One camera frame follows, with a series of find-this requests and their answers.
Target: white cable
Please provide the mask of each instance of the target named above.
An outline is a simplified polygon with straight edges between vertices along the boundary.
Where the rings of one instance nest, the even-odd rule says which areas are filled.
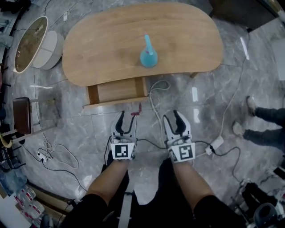
[[[154,86],[160,82],[166,82],[167,84],[167,87],[166,88],[154,88]],[[169,90],[171,87],[170,83],[166,80],[160,80],[160,81],[157,81],[156,83],[154,83],[152,86],[151,86],[151,89],[150,89],[150,92],[149,92],[149,99],[150,99],[150,102],[151,102],[151,108],[152,110],[154,111],[155,115],[156,115],[156,118],[158,119],[159,121],[159,127],[160,127],[160,136],[161,136],[161,142],[162,142],[162,145],[164,146],[164,141],[163,141],[163,130],[162,130],[162,123],[161,123],[161,118],[159,116],[159,111],[161,110],[161,102],[160,102],[160,99],[158,98],[158,96],[156,96],[153,91],[155,90]],[[159,104],[159,109],[157,110],[153,104],[153,100],[152,100],[152,96],[154,96],[157,100],[158,100],[158,104]]]
[[[202,155],[205,155],[206,154],[206,152],[205,153],[202,153],[202,154],[200,154],[200,155],[198,155],[198,156],[196,156],[195,158],[198,158],[198,157],[200,157],[200,156],[202,156]]]
[[[71,8],[69,8],[69,10],[71,10],[76,4],[77,2],[79,2],[79,0],[76,1],[76,3],[73,4],[73,6]],[[65,11],[63,14],[61,14],[53,23],[50,27],[52,27],[66,12],[68,12],[69,10]]]
[[[222,133],[223,133],[223,129],[224,129],[224,116],[225,116],[225,114],[226,114],[226,112],[227,112],[227,110],[228,110],[228,108],[229,108],[229,106],[230,106],[230,104],[231,104],[233,98],[235,97],[235,95],[236,95],[238,89],[240,88],[240,82],[241,82],[241,79],[242,79],[242,75],[243,75],[243,73],[244,73],[244,63],[245,63],[247,57],[248,57],[248,53],[247,53],[247,55],[245,56],[244,61],[243,61],[243,64],[242,64],[242,71],[241,71],[241,74],[240,74],[240,80],[239,80],[239,84],[238,84],[238,86],[237,86],[237,89],[236,89],[235,93],[233,94],[233,96],[232,96],[230,102],[228,103],[228,105],[227,105],[227,107],[226,107],[226,109],[225,109],[225,111],[224,111],[224,113],[223,113],[222,127],[221,127],[221,131],[220,131],[219,136],[221,136]]]
[[[34,93],[35,93],[35,99],[36,99],[36,98],[37,98],[37,96],[36,96],[36,68],[34,68],[34,88],[35,88]],[[40,124],[40,127],[41,127],[41,122],[40,122],[40,118],[39,118],[38,111],[37,111],[37,118],[38,118],[38,120],[39,120],[39,124]],[[55,158],[59,163],[65,164],[65,165],[69,166],[69,167],[72,168],[72,169],[78,169],[78,167],[79,167],[79,162],[78,162],[77,158],[76,158],[65,146],[63,146],[63,145],[61,145],[61,144],[57,144],[57,145],[55,145],[54,148],[53,148],[52,145],[48,142],[48,140],[47,140],[47,138],[46,138],[44,132],[42,132],[42,133],[43,133],[43,135],[44,135],[44,137],[45,137],[45,142],[44,142],[45,148],[44,148],[44,149],[41,148],[41,149],[44,151],[44,153],[42,153],[42,152],[41,152],[41,153],[42,153],[44,156],[46,156],[46,160],[49,161],[49,160]],[[73,167],[73,166],[71,166],[71,165],[69,165],[69,164],[67,164],[67,163],[65,163],[65,162],[62,162],[62,161],[58,160],[56,157],[54,157],[54,156],[51,155],[51,153],[53,153],[53,152],[55,151],[55,148],[56,148],[57,146],[64,147],[64,148],[66,149],[66,151],[67,151],[68,153],[70,153],[70,154],[74,157],[74,159],[75,159],[76,162],[77,162],[77,166],[76,166],[76,167]]]
[[[61,144],[57,144],[57,145],[54,146],[54,148],[52,148],[51,144],[50,144],[49,142],[47,142],[47,141],[44,142],[44,146],[45,146],[45,148],[44,148],[44,149],[42,148],[42,150],[45,151],[43,154],[46,156],[46,161],[49,161],[49,160],[51,160],[51,159],[56,159],[57,162],[62,163],[62,164],[65,164],[65,165],[69,166],[69,167],[72,168],[72,169],[78,169],[78,167],[79,167],[79,162],[78,162],[77,158],[76,158],[65,146],[63,146],[63,145],[61,145]],[[54,157],[54,156],[52,155],[52,153],[55,151],[55,148],[56,148],[57,146],[61,146],[61,147],[65,148],[65,150],[66,150],[68,153],[70,153],[71,156],[73,156],[73,158],[76,160],[76,163],[77,163],[77,166],[76,166],[76,167],[73,167],[73,166],[71,166],[71,165],[69,165],[69,164],[67,164],[67,163],[65,163],[65,162],[62,162],[62,161],[58,160],[56,157]]]

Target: shoe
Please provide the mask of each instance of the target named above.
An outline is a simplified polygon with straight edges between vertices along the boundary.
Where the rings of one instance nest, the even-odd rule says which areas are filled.
[[[247,178],[247,179],[243,179],[240,183],[240,194],[242,195],[242,193],[245,191],[245,188],[247,186],[248,183],[252,183],[251,179]]]
[[[232,131],[236,136],[242,138],[244,136],[245,129],[237,121],[235,121],[232,125]]]
[[[248,105],[249,113],[252,116],[255,116],[255,110],[257,109],[257,106],[251,96],[246,97],[246,104]]]

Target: black sleeve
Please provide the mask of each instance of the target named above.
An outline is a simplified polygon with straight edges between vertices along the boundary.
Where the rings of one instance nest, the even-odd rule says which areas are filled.
[[[206,227],[246,227],[240,216],[213,195],[206,196],[200,200],[194,209],[194,215],[196,219],[202,222]]]
[[[97,195],[86,195],[82,201],[65,217],[61,228],[99,227],[108,213],[106,202]]]

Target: blue bottle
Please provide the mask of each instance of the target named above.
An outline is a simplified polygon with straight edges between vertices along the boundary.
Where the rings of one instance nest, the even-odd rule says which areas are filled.
[[[146,40],[146,48],[142,50],[140,60],[143,66],[153,67],[157,64],[157,53],[151,45],[151,40],[148,35],[144,36]]]

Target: brown chair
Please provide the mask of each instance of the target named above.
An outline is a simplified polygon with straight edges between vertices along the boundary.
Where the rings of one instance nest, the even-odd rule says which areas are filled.
[[[23,98],[16,98],[13,100],[13,114],[14,114],[14,123],[15,123],[15,129],[5,132],[3,134],[0,134],[0,140],[4,147],[10,148],[13,143],[22,141],[28,137],[31,137],[35,134],[41,133],[45,130],[51,129],[53,127],[56,127],[56,125],[49,126],[47,128],[38,130],[38,131],[33,131],[33,126],[40,124],[35,123],[31,125],[32,120],[31,120],[31,103],[33,102],[43,102],[43,101],[55,101],[54,99],[34,99],[30,100],[29,98],[23,97]],[[14,134],[16,132],[19,132],[21,134],[24,134],[24,136],[19,137],[17,139],[10,140],[10,143],[7,143],[4,139],[3,136],[9,135],[9,134]]]

